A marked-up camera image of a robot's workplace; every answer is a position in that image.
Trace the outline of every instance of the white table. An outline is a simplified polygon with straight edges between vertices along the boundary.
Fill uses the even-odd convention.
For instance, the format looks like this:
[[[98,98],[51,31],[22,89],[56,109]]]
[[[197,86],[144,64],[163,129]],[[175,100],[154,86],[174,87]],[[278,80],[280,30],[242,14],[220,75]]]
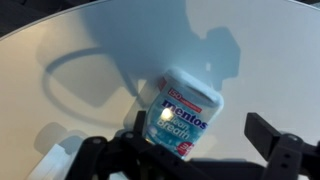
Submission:
[[[189,158],[263,163],[247,112],[315,144],[319,32],[319,10],[284,0],[100,1],[24,27],[0,41],[0,179],[25,178],[66,137],[111,139],[171,66],[225,99]]]

